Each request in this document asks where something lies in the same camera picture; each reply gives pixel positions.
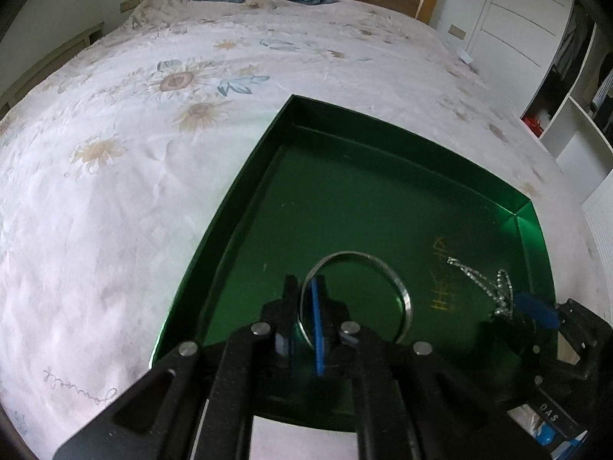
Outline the thin silver bangle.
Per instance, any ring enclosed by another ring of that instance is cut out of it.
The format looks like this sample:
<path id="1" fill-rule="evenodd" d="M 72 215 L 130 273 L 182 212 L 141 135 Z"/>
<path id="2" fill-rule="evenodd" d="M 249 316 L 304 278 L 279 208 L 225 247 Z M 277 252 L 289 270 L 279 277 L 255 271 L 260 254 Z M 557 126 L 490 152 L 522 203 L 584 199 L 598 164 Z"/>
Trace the thin silver bangle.
<path id="1" fill-rule="evenodd" d="M 317 276 L 317 274 L 327 265 L 332 263 L 338 263 L 343 261 L 363 261 L 366 264 L 374 267 L 377 271 L 379 271 L 388 282 L 394 287 L 397 297 L 399 299 L 402 315 L 399 328 L 394 337 L 393 342 L 397 345 L 404 343 L 409 336 L 409 329 L 411 324 L 413 324 L 413 302 L 411 302 L 410 294 L 408 288 L 404 284 L 400 275 L 384 260 L 378 258 L 378 256 L 370 255 L 366 252 L 361 252 L 357 250 L 341 250 L 332 253 L 331 255 L 327 255 L 324 258 L 320 259 L 316 264 L 308 271 L 308 274 L 303 281 L 300 290 L 299 290 L 299 301 L 298 301 L 298 315 L 297 315 L 297 324 L 299 331 L 303 338 L 306 341 L 306 344 L 311 349 L 315 348 L 315 344 L 312 340 L 312 337 L 308 334 L 307 327 L 305 327 L 305 321 L 303 320 L 303 304 L 305 303 L 305 294 L 307 294 L 307 287 L 311 283 L 311 281 Z"/>

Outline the green jewelry tray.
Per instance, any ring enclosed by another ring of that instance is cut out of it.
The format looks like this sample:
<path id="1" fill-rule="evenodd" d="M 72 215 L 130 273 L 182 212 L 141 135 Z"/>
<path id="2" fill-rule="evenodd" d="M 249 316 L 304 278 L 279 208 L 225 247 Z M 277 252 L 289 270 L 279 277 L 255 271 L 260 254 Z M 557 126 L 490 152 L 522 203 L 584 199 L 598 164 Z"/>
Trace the green jewelry tray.
<path id="1" fill-rule="evenodd" d="M 530 403 L 550 330 L 496 315 L 469 277 L 555 297 L 527 195 L 418 134 L 293 95 L 242 165 L 178 287 L 153 359 L 224 341 L 280 298 L 287 276 L 325 279 L 331 299 L 384 340 L 423 341 L 463 387 L 499 409 Z"/>

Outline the red box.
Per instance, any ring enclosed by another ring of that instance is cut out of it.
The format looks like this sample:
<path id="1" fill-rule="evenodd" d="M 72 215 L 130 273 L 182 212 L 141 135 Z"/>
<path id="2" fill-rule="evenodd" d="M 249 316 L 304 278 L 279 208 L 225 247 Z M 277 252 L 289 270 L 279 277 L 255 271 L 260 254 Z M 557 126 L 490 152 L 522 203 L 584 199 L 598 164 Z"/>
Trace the red box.
<path id="1" fill-rule="evenodd" d="M 521 120 L 537 138 L 543 136 L 544 127 L 539 117 L 536 117 L 536 115 L 524 115 Z"/>

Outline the white wardrobe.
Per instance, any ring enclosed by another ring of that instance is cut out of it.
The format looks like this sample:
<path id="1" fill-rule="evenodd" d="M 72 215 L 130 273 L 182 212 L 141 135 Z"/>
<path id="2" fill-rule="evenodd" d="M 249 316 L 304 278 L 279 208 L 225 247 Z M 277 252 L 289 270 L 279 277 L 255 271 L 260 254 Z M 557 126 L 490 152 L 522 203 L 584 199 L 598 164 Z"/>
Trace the white wardrobe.
<path id="1" fill-rule="evenodd" d="M 551 71 L 576 5 L 585 10 L 580 0 L 485 0 L 467 53 L 518 117 L 541 119 L 539 139 L 591 222 L 611 223 L 612 117 L 606 130 L 597 127 L 577 102 L 561 97 Z"/>

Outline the floral white bed duvet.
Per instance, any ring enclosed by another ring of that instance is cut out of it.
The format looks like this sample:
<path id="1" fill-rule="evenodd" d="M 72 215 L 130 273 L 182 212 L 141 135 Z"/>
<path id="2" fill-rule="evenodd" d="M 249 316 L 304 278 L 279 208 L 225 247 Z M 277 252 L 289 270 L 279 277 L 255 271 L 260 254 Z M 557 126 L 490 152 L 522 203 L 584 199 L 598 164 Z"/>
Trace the floral white bed duvet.
<path id="1" fill-rule="evenodd" d="M 1 402 L 49 459 L 139 378 L 200 239 L 290 95 L 373 115 L 534 202 L 559 298 L 611 298 L 554 159 L 435 31 L 350 0 L 144 0 L 1 123 Z"/>

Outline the tissue box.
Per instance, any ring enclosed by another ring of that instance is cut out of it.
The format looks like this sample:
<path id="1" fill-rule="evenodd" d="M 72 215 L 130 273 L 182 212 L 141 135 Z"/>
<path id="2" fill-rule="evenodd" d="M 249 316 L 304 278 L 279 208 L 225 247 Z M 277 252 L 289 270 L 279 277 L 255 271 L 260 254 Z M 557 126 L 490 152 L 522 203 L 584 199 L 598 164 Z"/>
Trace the tissue box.
<path id="1" fill-rule="evenodd" d="M 479 74 L 479 67 L 475 63 L 474 58 L 470 57 L 469 53 L 467 53 L 466 50 L 459 49 L 457 51 L 457 57 L 459 61 L 465 66 L 467 66 L 471 72 L 473 72 L 474 74 Z"/>

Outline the hanging clothes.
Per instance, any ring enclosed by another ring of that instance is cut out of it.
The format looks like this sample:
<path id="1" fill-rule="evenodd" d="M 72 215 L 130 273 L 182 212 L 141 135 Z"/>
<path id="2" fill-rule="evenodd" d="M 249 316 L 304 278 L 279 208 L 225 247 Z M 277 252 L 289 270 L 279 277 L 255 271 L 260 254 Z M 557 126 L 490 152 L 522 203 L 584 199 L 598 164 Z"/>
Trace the hanging clothes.
<path id="1" fill-rule="evenodd" d="M 572 10 L 551 71 L 561 97 L 572 98 L 606 130 L 612 117 L 612 45 L 582 6 Z"/>

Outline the beige low side shelf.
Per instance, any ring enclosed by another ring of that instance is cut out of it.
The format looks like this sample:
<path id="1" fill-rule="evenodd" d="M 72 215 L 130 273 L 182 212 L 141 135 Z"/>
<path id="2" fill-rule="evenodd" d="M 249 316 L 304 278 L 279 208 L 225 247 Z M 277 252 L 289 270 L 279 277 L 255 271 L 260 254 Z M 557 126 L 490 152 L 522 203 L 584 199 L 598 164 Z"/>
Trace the beige low side shelf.
<path id="1" fill-rule="evenodd" d="M 88 48 L 103 36 L 104 23 L 85 29 L 83 32 L 69 39 L 37 63 L 34 63 L 21 77 L 16 79 L 1 95 L 1 117 L 5 117 L 14 105 L 18 104 L 28 92 L 41 81 L 44 81 L 68 61 Z"/>

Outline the right wall socket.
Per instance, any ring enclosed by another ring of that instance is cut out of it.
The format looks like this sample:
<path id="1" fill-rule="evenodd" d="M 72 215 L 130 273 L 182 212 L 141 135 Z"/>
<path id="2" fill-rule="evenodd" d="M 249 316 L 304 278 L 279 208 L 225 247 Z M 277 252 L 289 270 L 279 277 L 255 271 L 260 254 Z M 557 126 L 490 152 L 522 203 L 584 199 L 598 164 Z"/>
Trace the right wall socket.
<path id="1" fill-rule="evenodd" d="M 461 29 L 455 25 L 451 25 L 448 32 L 450 35 L 454 36 L 454 38 L 460 39 L 460 41 L 463 41 L 467 35 L 467 32 L 465 32 L 464 29 Z"/>

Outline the wall socket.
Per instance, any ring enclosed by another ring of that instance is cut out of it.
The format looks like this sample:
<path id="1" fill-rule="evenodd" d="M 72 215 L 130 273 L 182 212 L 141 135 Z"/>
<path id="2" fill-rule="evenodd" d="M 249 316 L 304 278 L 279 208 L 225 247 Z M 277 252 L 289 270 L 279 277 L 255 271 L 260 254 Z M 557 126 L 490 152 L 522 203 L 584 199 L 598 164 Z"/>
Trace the wall socket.
<path id="1" fill-rule="evenodd" d="M 460 41 L 463 41 L 467 35 L 467 32 L 465 32 L 464 29 L 461 29 L 455 25 L 451 25 L 448 32 L 450 35 L 454 36 L 454 38 L 460 39 Z"/>
<path id="2" fill-rule="evenodd" d="M 125 13 L 129 10 L 133 10 L 139 3 L 140 0 L 125 0 L 120 4 L 120 12 Z"/>

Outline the left wall socket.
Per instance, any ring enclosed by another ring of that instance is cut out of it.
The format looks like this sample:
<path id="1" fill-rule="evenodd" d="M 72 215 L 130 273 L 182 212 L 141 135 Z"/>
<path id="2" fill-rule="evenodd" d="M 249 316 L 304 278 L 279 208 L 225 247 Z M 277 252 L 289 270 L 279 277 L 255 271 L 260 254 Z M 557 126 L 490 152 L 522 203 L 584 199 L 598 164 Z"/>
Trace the left wall socket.
<path id="1" fill-rule="evenodd" d="M 125 13 L 129 10 L 133 10 L 139 3 L 140 0 L 125 0 L 120 4 L 120 12 Z"/>

